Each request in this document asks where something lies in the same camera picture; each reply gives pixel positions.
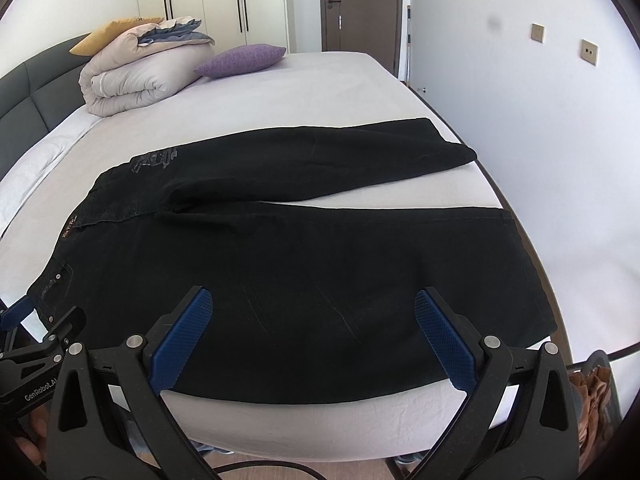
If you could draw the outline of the left hand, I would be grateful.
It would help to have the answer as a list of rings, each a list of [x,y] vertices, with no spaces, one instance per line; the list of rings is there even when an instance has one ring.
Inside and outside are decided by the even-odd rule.
[[[14,440],[23,453],[35,466],[41,466],[47,461],[47,438],[49,427],[49,412],[45,405],[35,408],[27,416],[28,428],[24,434],[15,437]]]

